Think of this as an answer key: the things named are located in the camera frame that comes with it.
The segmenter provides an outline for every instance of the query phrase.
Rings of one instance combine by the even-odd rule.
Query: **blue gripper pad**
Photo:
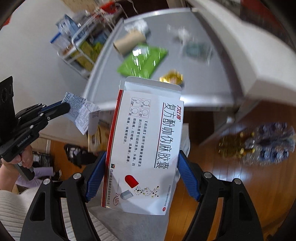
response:
[[[199,183],[188,164],[185,154],[179,153],[177,168],[189,195],[198,201],[201,196],[199,191]]]
[[[61,103],[62,103],[62,101],[58,101],[58,102],[56,102],[56,103],[53,103],[53,104],[51,104],[51,105],[49,105],[49,106],[46,106],[46,107],[42,108],[41,111],[47,111],[47,110],[49,110],[49,109],[52,108],[52,107],[55,107],[55,106],[57,106],[57,105],[60,105]]]
[[[107,152],[105,152],[99,162],[97,163],[96,167],[94,168],[91,176],[86,183],[86,193],[85,198],[87,201],[90,201],[97,193],[99,186],[102,182],[104,177],[105,171],[105,161],[106,161]]]

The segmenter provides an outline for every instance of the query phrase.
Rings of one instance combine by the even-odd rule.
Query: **person's hand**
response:
[[[6,162],[2,158],[2,163],[7,166],[10,164],[18,164],[22,161],[22,166],[26,168],[30,168],[33,164],[33,150],[30,145],[28,145],[21,155],[17,155],[11,162]]]

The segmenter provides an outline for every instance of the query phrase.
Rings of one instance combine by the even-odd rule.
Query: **instruction diagram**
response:
[[[140,107],[141,98],[132,97],[131,98],[131,106]]]
[[[150,109],[151,100],[141,99],[141,107]]]
[[[139,108],[131,106],[128,115],[136,117],[139,116]]]
[[[139,117],[149,118],[149,109],[140,108]]]

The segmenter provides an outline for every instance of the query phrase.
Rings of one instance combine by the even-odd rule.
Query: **brand logo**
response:
[[[119,194],[116,193],[115,194],[115,198],[113,198],[113,204],[114,204],[114,206],[116,206],[118,204],[118,202],[119,202]]]
[[[182,108],[181,106],[177,106],[177,119],[181,121],[181,115],[182,115]]]
[[[24,140],[22,140],[18,145],[17,147],[20,147],[22,144],[24,144],[31,136],[28,135]]]

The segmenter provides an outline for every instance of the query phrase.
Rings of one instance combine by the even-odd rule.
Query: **purple cloth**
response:
[[[53,167],[36,167],[34,168],[34,172],[35,172],[35,177],[33,180],[27,181],[21,175],[19,175],[15,183],[19,186],[23,186],[26,188],[39,187],[43,182],[43,180],[40,180],[38,178],[45,177],[45,176],[52,177],[54,175]]]

